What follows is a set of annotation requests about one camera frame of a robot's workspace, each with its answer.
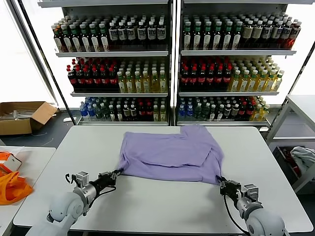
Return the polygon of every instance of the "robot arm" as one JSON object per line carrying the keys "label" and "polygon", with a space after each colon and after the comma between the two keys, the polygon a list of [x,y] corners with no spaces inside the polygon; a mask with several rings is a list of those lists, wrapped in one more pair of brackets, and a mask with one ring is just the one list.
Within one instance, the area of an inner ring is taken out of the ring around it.
{"label": "robot arm", "polygon": [[[258,187],[248,184],[242,188],[240,183],[233,180],[226,180],[224,177],[217,178],[220,181],[220,193],[224,196],[229,217],[241,231],[249,236],[289,236],[282,218],[264,209],[258,201]],[[248,232],[233,220],[227,207],[226,196],[233,200],[241,218],[245,220]]]}
{"label": "robot arm", "polygon": [[[98,179],[89,182],[89,174],[85,172],[71,176],[71,182],[77,186],[73,192],[67,192],[55,198],[49,209],[47,218],[34,225],[26,236],[66,236],[71,226],[77,221],[79,216],[86,216],[93,202],[100,196],[116,189],[116,178],[123,170],[104,172],[98,175]],[[112,190],[101,193],[110,187]]]}

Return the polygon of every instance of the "black cable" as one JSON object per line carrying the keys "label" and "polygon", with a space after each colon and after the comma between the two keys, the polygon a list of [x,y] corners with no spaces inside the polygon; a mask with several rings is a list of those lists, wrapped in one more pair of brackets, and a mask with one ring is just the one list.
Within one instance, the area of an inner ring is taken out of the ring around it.
{"label": "black cable", "polygon": [[226,197],[225,197],[225,195],[223,196],[223,198],[224,198],[224,204],[225,204],[225,207],[226,207],[226,210],[227,210],[227,214],[228,214],[228,216],[230,217],[230,219],[232,220],[232,222],[236,225],[237,228],[240,229],[240,231],[242,231],[242,232],[245,233],[246,235],[250,236],[250,233],[249,233],[249,232],[243,230],[243,229],[241,228],[241,226],[239,226],[239,225],[235,222],[235,220],[233,219],[233,217],[232,217],[232,215],[231,215],[231,213],[230,213],[230,210],[228,209],[228,206],[227,206],[227,203],[226,203]]}

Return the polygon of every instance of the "white table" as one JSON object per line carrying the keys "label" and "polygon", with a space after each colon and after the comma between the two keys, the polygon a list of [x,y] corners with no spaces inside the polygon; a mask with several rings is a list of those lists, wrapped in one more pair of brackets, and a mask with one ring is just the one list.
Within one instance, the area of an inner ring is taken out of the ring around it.
{"label": "white table", "polygon": [[[0,146],[1,151],[12,151],[15,148],[18,147]],[[20,176],[25,177],[27,183],[34,186],[55,150],[54,147],[24,147],[16,155],[22,161],[22,165],[18,170]],[[11,205],[0,206],[0,235],[9,235],[12,226],[11,222],[24,200],[22,199]]]}
{"label": "white table", "polygon": [[[279,116],[275,120],[266,143],[288,141],[288,142],[310,142],[315,141],[315,137],[275,137],[286,116],[291,109],[315,132],[315,95],[287,95],[287,103],[283,106]],[[315,165],[312,165],[293,185],[292,188],[297,193],[305,184],[315,177]]]}
{"label": "white table", "polygon": [[[224,152],[223,175],[259,187],[266,209],[281,215],[289,232],[309,232],[313,226],[262,136],[254,127],[207,127]],[[54,196],[72,191],[64,175],[86,171],[90,180],[112,171],[126,131],[172,134],[180,127],[74,126],[27,197],[14,224],[33,226],[44,220]],[[246,225],[232,201],[233,217]],[[95,201],[73,230],[150,233],[239,233],[226,212],[219,186],[119,176],[117,190]]]}

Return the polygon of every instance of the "gray floor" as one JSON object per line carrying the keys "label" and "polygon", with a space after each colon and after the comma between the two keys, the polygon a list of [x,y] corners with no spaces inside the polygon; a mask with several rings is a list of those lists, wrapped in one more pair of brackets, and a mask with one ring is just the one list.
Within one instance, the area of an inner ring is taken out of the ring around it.
{"label": "gray floor", "polygon": [[[8,146],[31,146],[31,147],[54,147],[57,148],[64,136],[67,134],[70,127],[73,126],[71,122],[63,122],[63,119],[68,117],[66,112],[58,113],[39,131],[30,135],[17,135],[17,136],[0,136],[0,139]],[[315,136],[315,133],[306,126],[303,121],[296,114],[289,114],[284,124],[280,128],[276,136],[290,137],[290,136]],[[276,146],[288,145],[274,144],[271,146],[271,151]],[[308,148],[315,148],[315,143],[302,143]],[[303,205],[310,220],[315,224],[315,194],[298,195],[298,198]],[[28,229],[15,227],[12,233],[13,236],[24,236]],[[80,232],[71,232],[69,236],[80,236]],[[93,233],[94,236],[105,235],[101,233]],[[311,233],[294,233],[294,236],[314,236],[315,231]]]}

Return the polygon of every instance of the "drink display shelf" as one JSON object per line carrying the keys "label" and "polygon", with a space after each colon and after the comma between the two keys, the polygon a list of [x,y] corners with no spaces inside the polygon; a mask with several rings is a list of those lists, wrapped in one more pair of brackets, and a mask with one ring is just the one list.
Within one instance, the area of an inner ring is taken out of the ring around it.
{"label": "drink display shelf", "polygon": [[93,57],[166,57],[168,51],[140,51],[140,52],[76,52],[76,53],[56,53],[60,58],[76,57],[76,58],[93,58]]}
{"label": "drink display shelf", "polygon": [[209,96],[262,96],[277,95],[279,92],[179,92],[180,97],[209,97]]}
{"label": "drink display shelf", "polygon": [[266,121],[178,121],[177,125],[200,124],[203,126],[257,126],[269,127],[270,123]]}
{"label": "drink display shelf", "polygon": [[182,56],[263,56],[296,54],[293,50],[182,50]]}
{"label": "drink display shelf", "polygon": [[155,93],[105,93],[105,92],[72,92],[72,97],[167,97],[166,92]]}
{"label": "drink display shelf", "polygon": [[38,2],[41,8],[77,7],[77,6],[109,6],[109,5],[143,5],[167,4],[168,0],[42,0]]}

